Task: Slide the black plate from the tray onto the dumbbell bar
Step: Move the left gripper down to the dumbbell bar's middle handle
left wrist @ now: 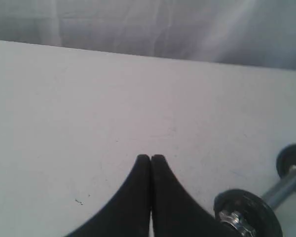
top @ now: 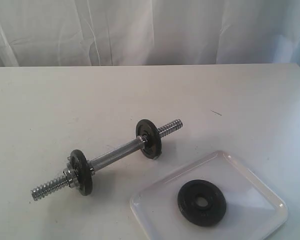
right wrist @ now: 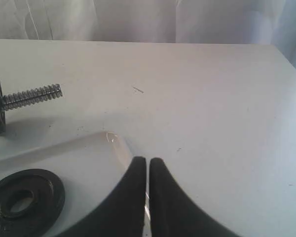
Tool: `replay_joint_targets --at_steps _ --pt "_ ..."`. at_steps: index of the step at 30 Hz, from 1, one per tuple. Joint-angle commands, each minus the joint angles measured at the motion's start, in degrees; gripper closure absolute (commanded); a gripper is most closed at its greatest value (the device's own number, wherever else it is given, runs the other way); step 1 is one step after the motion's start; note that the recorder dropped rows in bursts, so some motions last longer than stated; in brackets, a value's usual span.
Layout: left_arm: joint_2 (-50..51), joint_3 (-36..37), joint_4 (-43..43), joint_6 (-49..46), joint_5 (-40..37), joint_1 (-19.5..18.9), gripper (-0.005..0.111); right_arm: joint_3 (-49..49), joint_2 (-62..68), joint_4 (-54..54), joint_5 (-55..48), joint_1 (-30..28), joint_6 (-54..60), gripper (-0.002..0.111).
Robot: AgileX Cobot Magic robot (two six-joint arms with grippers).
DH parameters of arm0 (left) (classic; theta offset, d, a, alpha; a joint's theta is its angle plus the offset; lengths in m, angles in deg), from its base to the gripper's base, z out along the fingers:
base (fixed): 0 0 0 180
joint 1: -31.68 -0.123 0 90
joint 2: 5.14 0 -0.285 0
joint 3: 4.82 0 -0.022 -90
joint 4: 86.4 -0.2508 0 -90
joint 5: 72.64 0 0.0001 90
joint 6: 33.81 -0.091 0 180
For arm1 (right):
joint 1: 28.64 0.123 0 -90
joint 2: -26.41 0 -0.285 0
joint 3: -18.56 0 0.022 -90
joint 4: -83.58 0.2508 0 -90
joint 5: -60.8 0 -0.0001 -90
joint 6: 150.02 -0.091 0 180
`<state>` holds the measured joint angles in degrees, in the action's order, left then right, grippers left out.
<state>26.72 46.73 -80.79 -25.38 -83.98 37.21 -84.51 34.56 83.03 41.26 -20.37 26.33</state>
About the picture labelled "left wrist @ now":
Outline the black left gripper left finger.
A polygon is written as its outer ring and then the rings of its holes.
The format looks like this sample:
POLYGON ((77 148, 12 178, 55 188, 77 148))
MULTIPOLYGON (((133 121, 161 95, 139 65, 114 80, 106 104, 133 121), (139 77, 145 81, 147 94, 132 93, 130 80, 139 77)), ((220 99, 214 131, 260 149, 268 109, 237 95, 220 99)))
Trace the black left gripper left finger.
POLYGON ((148 237, 150 158, 138 155, 126 180, 108 203, 69 237, 148 237))

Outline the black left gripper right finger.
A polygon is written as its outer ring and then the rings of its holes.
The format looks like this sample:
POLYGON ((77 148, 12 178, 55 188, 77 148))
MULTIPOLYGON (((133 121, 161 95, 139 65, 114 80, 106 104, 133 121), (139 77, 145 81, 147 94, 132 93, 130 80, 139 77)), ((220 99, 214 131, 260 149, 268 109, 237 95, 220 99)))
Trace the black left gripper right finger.
POLYGON ((151 158, 152 221, 156 237, 232 237, 183 188, 163 155, 151 158))

